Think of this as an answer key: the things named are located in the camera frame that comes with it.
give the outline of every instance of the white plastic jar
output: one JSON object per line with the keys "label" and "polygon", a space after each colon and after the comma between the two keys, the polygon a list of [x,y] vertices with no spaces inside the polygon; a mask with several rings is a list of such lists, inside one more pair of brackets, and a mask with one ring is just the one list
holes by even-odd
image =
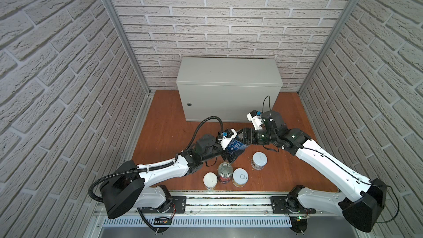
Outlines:
{"label": "white plastic jar", "polygon": [[234,174],[232,175],[232,183],[234,183],[236,187],[242,188],[245,186],[247,181],[248,173],[242,168],[235,169]]}
{"label": "white plastic jar", "polygon": [[215,173],[209,172],[203,178],[204,185],[208,190],[213,190],[217,185],[217,176]]}
{"label": "white plastic jar", "polygon": [[255,170],[262,170],[267,164],[267,156],[262,152],[256,152],[251,158],[251,166]]}

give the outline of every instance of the white lid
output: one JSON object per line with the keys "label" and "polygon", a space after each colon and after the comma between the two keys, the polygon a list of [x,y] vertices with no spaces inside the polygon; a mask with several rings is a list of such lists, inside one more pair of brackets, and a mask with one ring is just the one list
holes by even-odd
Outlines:
{"label": "white lid", "polygon": [[248,181],[248,173],[242,168],[235,169],[232,177],[234,178],[235,182],[240,185],[243,185]]}
{"label": "white lid", "polygon": [[262,153],[262,152],[256,152],[253,156],[252,156],[252,160],[254,161],[254,163],[256,165],[258,165],[259,167],[264,166],[265,164],[267,164],[267,156]]}
{"label": "white lid", "polygon": [[217,184],[217,176],[215,173],[208,172],[203,178],[204,185],[214,187]]}

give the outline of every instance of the wooden floor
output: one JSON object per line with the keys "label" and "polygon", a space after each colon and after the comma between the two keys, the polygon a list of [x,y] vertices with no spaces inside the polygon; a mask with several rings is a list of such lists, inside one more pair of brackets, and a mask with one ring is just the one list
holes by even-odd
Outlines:
{"label": "wooden floor", "polygon": [[[296,93],[279,93],[273,110],[282,115],[288,128],[299,128],[315,139],[310,122]],[[150,164],[175,157],[177,152],[185,149],[197,125],[198,122],[185,121],[177,91],[157,90],[132,159],[135,164]],[[252,124],[223,123],[223,126],[225,129],[238,130],[243,127],[252,127]],[[216,136],[219,130],[219,123],[205,123],[198,131],[195,140],[204,134]],[[267,165],[262,170],[254,170],[251,167],[252,155],[257,151],[265,153],[268,159]],[[217,167],[221,162],[223,160],[219,157],[213,167],[204,165],[196,173],[172,178],[161,184],[166,185],[170,190],[205,190],[204,175],[207,172],[217,173]],[[251,145],[232,166],[234,169],[244,168],[248,172],[249,180],[246,185],[237,188],[232,182],[227,184],[218,182],[215,190],[290,191],[296,185],[304,185],[315,190],[337,191],[335,185],[313,167],[286,151],[273,152],[261,146]]]}

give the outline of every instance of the tin can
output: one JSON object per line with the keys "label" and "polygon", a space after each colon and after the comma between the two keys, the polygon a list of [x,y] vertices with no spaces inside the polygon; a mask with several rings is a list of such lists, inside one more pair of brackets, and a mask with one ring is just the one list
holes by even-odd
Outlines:
{"label": "tin can", "polygon": [[245,186],[245,184],[248,181],[248,173],[245,171],[245,169],[238,168],[234,171],[234,177],[232,178],[232,183],[236,187],[242,188]]}
{"label": "tin can", "polygon": [[223,162],[219,165],[219,168],[217,169],[217,177],[220,182],[227,183],[230,181],[232,174],[234,172],[234,169],[228,162]]}

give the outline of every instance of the black cable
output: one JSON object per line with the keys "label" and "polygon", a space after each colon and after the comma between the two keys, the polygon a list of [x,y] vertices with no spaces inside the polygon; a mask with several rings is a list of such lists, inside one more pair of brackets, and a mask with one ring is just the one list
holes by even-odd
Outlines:
{"label": "black cable", "polygon": [[207,161],[205,161],[205,163],[206,163],[206,167],[212,167],[212,166],[214,166],[214,165],[216,164],[216,162],[217,162],[217,157],[216,157],[216,159],[214,160],[214,164],[212,164],[211,166],[209,166],[209,165],[207,164]]}
{"label": "black cable", "polygon": [[[156,167],[150,167],[148,170],[149,171],[155,171],[155,170],[159,170],[159,169],[163,169],[163,168],[166,168],[166,167],[170,167],[170,166],[172,166],[173,164],[174,164],[175,162],[173,162],[173,161],[171,161],[170,163],[167,163],[167,164],[162,164],[162,165],[160,165],[160,166],[156,166]],[[147,169],[146,168],[141,168],[141,169],[138,169],[138,168],[134,168],[134,169],[131,169],[131,170],[128,170],[128,171],[124,171],[124,172],[117,172],[117,173],[113,173],[113,174],[110,174],[110,175],[106,175],[106,176],[104,176],[104,177],[101,177],[101,178],[99,178],[98,180],[96,180],[96,181],[94,181],[92,184],[91,184],[91,186],[88,188],[88,196],[90,196],[90,198],[92,198],[92,199],[94,199],[95,201],[98,201],[98,202],[104,202],[103,201],[103,198],[101,198],[101,197],[99,197],[99,196],[97,196],[95,193],[94,193],[94,188],[99,184],[99,183],[101,183],[101,182],[103,182],[103,181],[106,181],[106,180],[108,180],[108,179],[110,179],[110,178],[113,178],[113,177],[121,177],[121,176],[123,176],[123,175],[127,175],[127,174],[135,174],[135,173],[142,173],[142,172],[147,172]]]}
{"label": "black cable", "polygon": [[219,121],[219,123],[220,123],[220,133],[221,133],[221,134],[223,133],[223,122],[222,122],[222,120],[221,120],[219,117],[217,117],[217,116],[210,116],[210,117],[208,117],[208,118],[205,118],[202,122],[200,122],[200,124],[198,124],[197,128],[196,128],[196,129],[195,129],[195,131],[194,131],[194,135],[193,135],[193,137],[191,138],[191,141],[189,141],[189,144],[188,144],[188,145],[187,145],[187,147],[185,148],[185,151],[186,151],[186,150],[188,150],[188,149],[189,149],[189,147],[191,147],[191,145],[192,145],[192,143],[193,143],[193,141],[194,141],[195,137],[197,136],[197,132],[198,132],[198,130],[201,128],[201,126],[203,126],[203,124],[205,124],[207,121],[209,121],[209,120],[211,120],[211,119],[217,119],[217,120]]}
{"label": "black cable", "polygon": [[[350,176],[352,176],[353,178],[355,178],[356,180],[359,180],[357,177],[354,177],[351,173],[349,173],[348,171],[346,171],[343,167],[341,167],[339,164],[337,164],[335,161],[333,161],[331,158],[329,158],[328,156],[326,156],[325,154],[323,154],[323,153],[321,153],[321,152],[319,152],[319,151],[317,151],[317,150],[315,150],[315,149],[311,149],[311,148],[307,148],[307,147],[303,147],[303,148],[300,148],[300,147],[291,147],[291,149],[308,149],[308,150],[312,150],[312,151],[315,151],[315,152],[318,152],[320,155],[322,155],[322,156],[325,156],[327,159],[329,159],[330,161],[332,161],[334,164],[336,164],[339,168],[341,168],[344,172],[346,172],[348,175],[350,175]],[[391,221],[393,221],[397,216],[398,216],[398,214],[399,214],[399,200],[398,200],[398,197],[395,195],[395,192],[394,192],[394,188],[392,187],[392,186],[389,186],[389,185],[385,185],[385,186],[382,186],[382,185],[374,185],[374,184],[369,184],[369,183],[366,183],[366,182],[363,182],[362,180],[360,180],[360,182],[361,183],[363,183],[363,184],[366,184],[366,185],[369,185],[369,186],[377,186],[377,187],[387,187],[387,188],[391,188],[391,190],[392,190],[392,194],[394,194],[394,197],[395,197],[395,199],[396,199],[396,201],[397,201],[397,211],[396,211],[396,213],[395,213],[395,215],[390,219],[390,220],[387,220],[387,221],[377,221],[376,223],[388,223],[388,222],[391,222]]]}
{"label": "black cable", "polygon": [[151,229],[151,230],[153,230],[155,233],[162,233],[162,232],[164,232],[165,230],[167,230],[167,229],[169,229],[169,227],[154,227],[153,225],[151,225],[148,221],[147,221],[147,219],[145,218],[145,216],[144,216],[144,214],[142,213],[142,211],[141,211],[141,209],[140,208],[137,208],[137,210],[138,210],[138,213],[140,214],[140,216],[141,216],[141,219],[143,219],[143,221],[145,222],[145,224]]}

